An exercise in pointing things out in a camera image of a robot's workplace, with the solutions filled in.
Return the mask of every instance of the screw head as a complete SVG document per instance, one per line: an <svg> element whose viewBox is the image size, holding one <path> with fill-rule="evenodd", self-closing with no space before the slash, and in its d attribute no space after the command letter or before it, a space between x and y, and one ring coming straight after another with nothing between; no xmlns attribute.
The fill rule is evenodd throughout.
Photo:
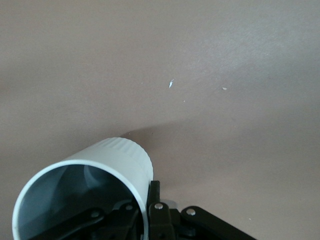
<svg viewBox="0 0 320 240"><path fill-rule="evenodd" d="M96 218L96 217L98 217L99 215L100 215L100 212L97 211L97 210L94 210L94 211L91 213L91 217L92 217L92 218Z"/></svg>
<svg viewBox="0 0 320 240"><path fill-rule="evenodd" d="M190 216L194 216L196 215L196 211L192 208L189 208L187 211L186 211L186 214L190 215Z"/></svg>
<svg viewBox="0 0 320 240"><path fill-rule="evenodd" d="M133 207L132 205L130 205L130 204L127 205L127 206L125 206L125 209L126 209L126 210L132 210L133 208L134 208L134 207Z"/></svg>
<svg viewBox="0 0 320 240"><path fill-rule="evenodd" d="M154 205L154 208L160 210L160 209L163 209L164 206L161 203L157 203Z"/></svg>

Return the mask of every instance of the ribbed edge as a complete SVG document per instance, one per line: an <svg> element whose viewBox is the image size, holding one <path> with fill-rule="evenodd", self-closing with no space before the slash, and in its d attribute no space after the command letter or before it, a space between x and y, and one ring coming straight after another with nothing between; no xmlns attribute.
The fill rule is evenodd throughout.
<svg viewBox="0 0 320 240"><path fill-rule="evenodd" d="M143 169L150 179L153 178L153 166L150 157L136 142L122 137L112 137L102 140L94 144L92 147L110 148L130 156Z"/></svg>

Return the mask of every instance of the white speck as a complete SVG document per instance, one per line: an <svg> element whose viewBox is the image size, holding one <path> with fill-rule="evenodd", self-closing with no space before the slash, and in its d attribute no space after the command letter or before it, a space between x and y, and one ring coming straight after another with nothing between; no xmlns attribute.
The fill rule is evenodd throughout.
<svg viewBox="0 0 320 240"><path fill-rule="evenodd" d="M170 82L169 82L169 88L171 88L172 84L174 83L174 79L172 79Z"/></svg>

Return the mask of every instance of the white cylinder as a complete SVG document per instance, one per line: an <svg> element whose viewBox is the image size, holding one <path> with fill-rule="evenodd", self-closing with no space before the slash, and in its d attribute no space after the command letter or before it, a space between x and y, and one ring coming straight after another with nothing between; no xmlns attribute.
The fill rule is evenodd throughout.
<svg viewBox="0 0 320 240"><path fill-rule="evenodd" d="M27 240L91 207L106 213L136 200L148 239L147 198L153 167L135 142L107 138L50 165L24 186L14 206L14 240Z"/></svg>

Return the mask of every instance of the cylinder opening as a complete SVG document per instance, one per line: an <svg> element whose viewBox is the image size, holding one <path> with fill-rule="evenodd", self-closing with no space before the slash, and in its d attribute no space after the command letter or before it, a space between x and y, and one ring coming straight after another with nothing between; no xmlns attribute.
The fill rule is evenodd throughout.
<svg viewBox="0 0 320 240"><path fill-rule="evenodd" d="M18 209L18 234L28 240L90 208L106 214L136 200L115 176L89 165L65 165L40 176Z"/></svg>

